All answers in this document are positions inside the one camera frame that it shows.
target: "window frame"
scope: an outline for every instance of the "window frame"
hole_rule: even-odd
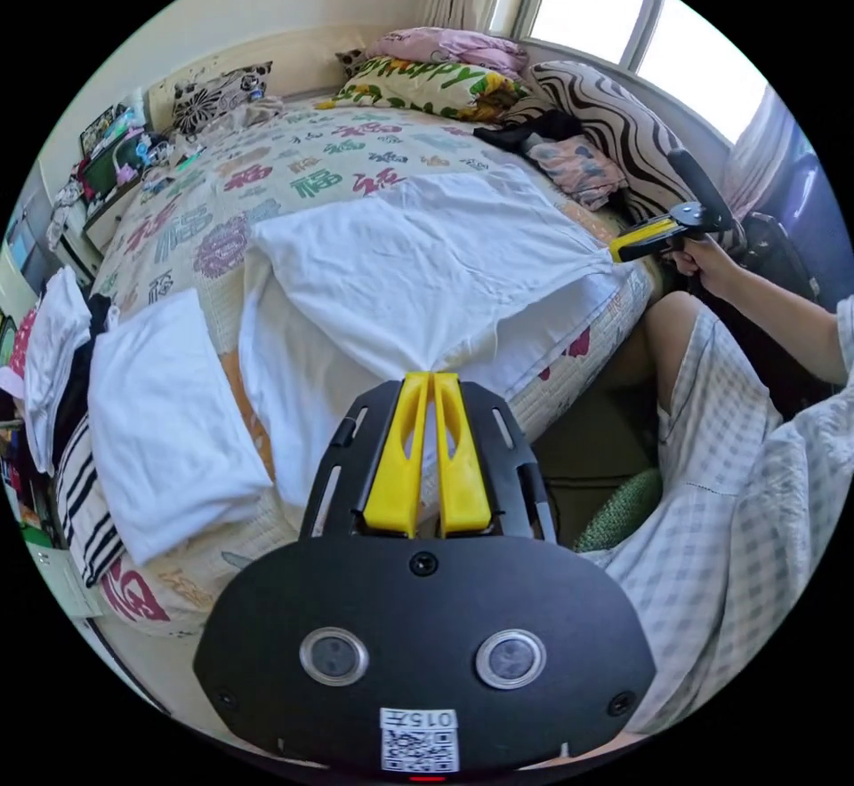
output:
[[[533,30],[534,23],[536,21],[536,15],[542,2],[543,0],[519,0],[519,8],[516,11],[509,32],[506,34],[500,31],[493,32],[498,35],[508,36],[515,42],[532,44],[543,48],[553,48],[555,51],[567,52],[574,58],[579,60],[588,60],[599,68],[604,68],[606,70],[628,76],[630,80],[635,80],[666,97],[683,112],[702,123],[710,133],[713,133],[717,139],[727,147],[727,149],[732,148],[732,141],[728,137],[724,136],[724,134],[714,126],[714,123],[705,119],[693,108],[686,105],[682,100],[676,98],[676,96],[671,95],[660,86],[657,86],[638,74],[644,56],[652,45],[652,41],[656,33],[656,27],[658,25],[658,19],[664,7],[665,0],[641,1],[638,17],[634,23],[634,27],[632,28],[632,33],[629,36],[626,47],[623,49],[623,55],[619,62],[603,60],[602,58],[597,57],[594,54],[590,54],[581,48],[573,48],[569,45],[558,44],[547,39],[538,39],[531,36],[531,31]]]
[[[513,22],[511,37],[517,42],[539,42],[545,44],[554,44],[543,39],[537,39],[531,36],[531,31],[534,29],[536,15],[543,0],[521,0],[519,12],[516,20]],[[634,28],[629,35],[629,41],[623,49],[623,56],[618,62],[607,62],[609,66],[617,66],[620,69],[631,72],[637,75],[638,69],[643,62],[643,56],[647,52],[652,37],[656,32],[658,17],[661,15],[661,9],[665,0],[642,0],[640,2],[640,10],[637,20],[634,22]],[[572,51],[586,53],[584,49],[573,48]]]

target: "white towel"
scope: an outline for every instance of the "white towel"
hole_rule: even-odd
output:
[[[413,200],[418,196],[418,191],[421,191],[429,197],[426,204],[421,202],[426,212],[426,233],[431,231],[430,221],[437,222],[434,231],[439,232],[443,224],[465,220],[470,226],[471,245],[482,245],[487,234],[487,225],[495,226],[500,222],[500,215],[495,213],[489,196],[500,199],[503,189],[503,201],[507,205],[505,214],[509,214],[508,222],[514,220],[513,225],[517,227],[515,236],[507,237],[506,243],[512,245],[519,242],[524,246],[524,229],[520,222],[524,221],[526,213],[529,214],[528,224],[533,227],[533,239],[524,247],[528,250],[528,259],[522,259],[519,252],[521,247],[511,250],[515,263],[512,265],[513,271],[508,271],[500,257],[493,261],[482,257],[482,266],[487,269],[484,279],[487,282],[493,280],[488,282],[489,285],[495,284],[496,272],[498,281],[509,276],[515,285],[525,286],[530,285],[531,270],[541,266],[555,270],[562,268],[562,287],[540,301],[533,302],[533,305],[518,314],[501,320],[497,327],[494,324],[495,308],[485,303],[482,295],[479,300],[479,309],[485,316],[486,325],[483,325],[484,318],[476,321],[476,324],[481,331],[486,329],[490,332],[491,327],[495,328],[497,350],[493,356],[488,355],[490,351],[483,351],[478,356],[469,357],[468,361],[458,368],[458,372],[464,380],[476,381],[501,397],[512,398],[601,313],[623,287],[633,265],[616,268],[609,261],[604,261],[601,257],[602,245],[557,212],[536,188],[524,183],[519,176],[511,176],[508,179],[505,175],[504,180],[511,186],[510,189],[515,188],[520,192],[522,201],[527,203],[525,208],[520,208],[518,200],[513,203],[507,186],[499,188],[499,194],[495,196],[494,173],[485,176],[471,173],[462,178],[450,174],[429,178],[437,182],[436,187],[426,188],[421,182],[428,179],[422,177],[398,185],[399,188],[411,185],[415,187],[415,191],[410,189],[401,193],[393,188],[387,192],[388,196],[395,194],[407,203],[405,212],[395,212],[396,220],[405,220],[409,210],[414,210]],[[463,192],[456,199],[448,201],[447,193],[442,193],[443,190],[448,190],[445,186],[457,186],[461,182]],[[385,198],[386,194],[376,194],[354,205],[381,211],[385,207]],[[490,212],[495,215],[492,219],[489,217]],[[486,218],[482,220],[481,217],[485,214]],[[451,331],[446,328],[442,330],[442,338],[432,340],[430,337],[433,333],[427,332],[425,337],[424,331],[429,330],[429,322],[437,316],[436,304],[444,304],[446,307],[448,301],[452,304],[462,304],[465,300],[464,296],[457,297],[450,292],[441,291],[425,293],[422,296],[415,275],[399,268],[400,261],[417,259],[417,253],[404,249],[399,258],[386,256],[383,254],[384,242],[379,238],[380,244],[375,248],[371,264],[368,264],[367,260],[361,258],[362,251],[355,244],[349,245],[351,240],[355,241],[355,235],[343,230],[344,226],[349,225],[346,216],[335,224],[338,229],[325,223],[318,226],[316,231],[324,237],[334,235],[337,231],[341,235],[341,243],[334,243],[337,252],[329,253],[326,248],[318,248],[313,241],[308,242],[311,243],[313,253],[320,259],[318,266],[322,270],[318,271],[316,277],[318,289],[327,294],[326,302],[332,307],[324,323],[329,326],[330,317],[335,321],[335,306],[340,309],[357,309],[360,306],[359,320],[344,320],[343,325],[353,327],[356,332],[361,327],[365,328],[363,332],[375,327],[377,333],[376,342],[366,339],[364,342],[354,343],[350,340],[346,342],[347,349],[342,349],[340,343],[336,343],[296,307],[279,281],[281,279],[303,291],[306,282],[302,277],[289,277],[284,270],[285,267],[294,265],[297,272],[302,273],[312,267],[308,263],[308,253],[305,253],[304,258],[299,254],[299,241],[294,236],[303,231],[315,231],[311,222],[322,218],[323,215],[324,209],[318,208],[309,213],[297,213],[260,224],[245,258],[246,301],[239,336],[240,372],[249,402],[270,437],[277,489],[286,505],[289,521],[295,528],[300,526],[320,458],[338,421],[350,408],[353,400],[383,380],[398,378],[407,371],[419,370],[425,366],[429,368],[431,363],[440,364],[447,360],[449,341],[445,334]],[[290,228],[287,229],[287,249],[291,252],[288,253],[285,263],[279,256],[276,237],[280,230],[285,231],[285,223],[288,221],[295,223],[293,233]],[[547,234],[549,226],[554,226],[556,230]],[[446,234],[455,237],[457,243],[461,242],[460,231]],[[555,252],[551,243],[542,243],[542,239],[546,237],[553,239],[555,245],[559,245],[564,251],[562,258]],[[532,252],[538,246],[543,250],[542,256]],[[348,248],[352,256],[349,261]],[[450,252],[449,250],[443,254],[442,261],[449,259]],[[431,274],[429,262],[426,259],[421,261],[424,265],[423,282],[441,287]],[[274,262],[280,265],[275,273]],[[344,264],[344,277],[337,269],[339,262]],[[577,278],[582,269],[591,264],[593,269],[601,268],[602,272],[591,274],[587,278]],[[535,297],[549,288],[547,275],[542,274],[536,279],[539,281],[536,290],[532,292]],[[377,302],[372,307],[371,292],[375,290],[377,283],[384,280],[396,281],[397,287],[394,290],[405,293],[413,303],[402,316],[405,319],[399,321],[399,329],[391,325],[387,317],[388,311],[374,315],[374,310],[381,307],[382,303]],[[362,296],[354,300],[350,289],[362,292]],[[305,308],[310,309],[312,296],[304,293],[301,297],[306,303]],[[522,307],[524,302],[525,298],[520,297],[515,304],[516,308]],[[318,305],[318,315],[323,317],[326,314],[325,307],[322,303]],[[498,302],[496,306],[505,310],[509,308],[508,305],[502,307]],[[370,318],[365,317],[365,309],[371,309]],[[451,312],[456,315],[454,309],[451,309]],[[352,332],[353,329],[348,330],[348,339]],[[462,334],[462,339],[457,340],[463,344],[463,348],[467,343],[476,351],[477,340],[467,341],[469,332],[465,329],[457,329],[455,332]],[[406,336],[395,341],[395,333],[405,333]],[[385,352],[377,355],[377,345],[383,344]],[[354,357],[359,355],[361,349],[364,349],[367,358],[361,355],[361,361],[357,361]],[[374,370],[369,370],[366,365],[370,365]],[[424,451],[425,473],[434,459],[435,443],[433,434],[430,433]]]
[[[68,386],[71,360],[90,338],[92,313],[71,267],[47,284],[29,335],[24,364],[24,422],[33,462],[53,476],[53,428]]]
[[[416,176],[259,224],[287,298],[377,377],[492,358],[497,327],[615,265],[515,166]]]
[[[251,517],[271,486],[195,289],[98,337],[89,426],[104,498],[136,564]]]

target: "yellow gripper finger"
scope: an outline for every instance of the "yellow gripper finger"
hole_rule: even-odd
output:
[[[483,531],[492,520],[492,512],[457,375],[434,374],[433,398],[436,402],[442,536]],[[448,451],[448,430],[454,440],[453,456]]]
[[[376,531],[415,537],[421,500],[421,463],[424,453],[424,422],[430,399],[429,373],[407,374],[391,419],[389,435],[365,505],[365,524]],[[407,440],[412,448],[407,457]]]

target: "headboard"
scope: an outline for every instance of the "headboard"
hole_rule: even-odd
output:
[[[174,71],[148,91],[149,120],[155,131],[172,122],[176,83],[206,80],[252,63],[273,61],[267,82],[270,95],[296,95],[313,90],[336,89],[344,82],[335,52],[365,48],[398,25],[333,25],[262,36],[225,48]]]

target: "floral bedspread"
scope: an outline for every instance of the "floral bedspread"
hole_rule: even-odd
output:
[[[450,123],[412,110],[317,109],[314,103],[304,100],[276,108],[274,100],[268,102],[273,110],[257,116],[261,122],[250,127],[214,126],[203,138],[205,150],[183,169],[172,171],[174,180],[167,187],[154,195],[137,195],[93,287],[112,297],[123,317],[171,292],[196,287],[213,344],[271,475],[269,441],[246,400],[237,356],[243,256],[256,222],[325,202],[366,197],[411,175],[482,172],[515,163],[530,171],[569,218],[594,234],[607,239],[620,228],[613,219],[590,215],[571,203],[522,158],[473,137],[473,124]],[[568,345],[565,358],[586,360],[586,370],[557,373],[552,364],[528,387],[553,386],[553,397],[546,400],[555,403],[545,418],[538,406],[544,399],[533,398],[528,390],[511,404],[526,432],[537,436],[577,397],[626,336],[653,290],[650,279],[630,281],[602,316],[601,339],[596,333],[591,336],[600,329],[597,322],[579,343]],[[271,490],[249,523],[200,534],[143,568],[125,554],[101,581],[101,594],[120,618],[141,630],[195,634],[242,566],[295,537]]]

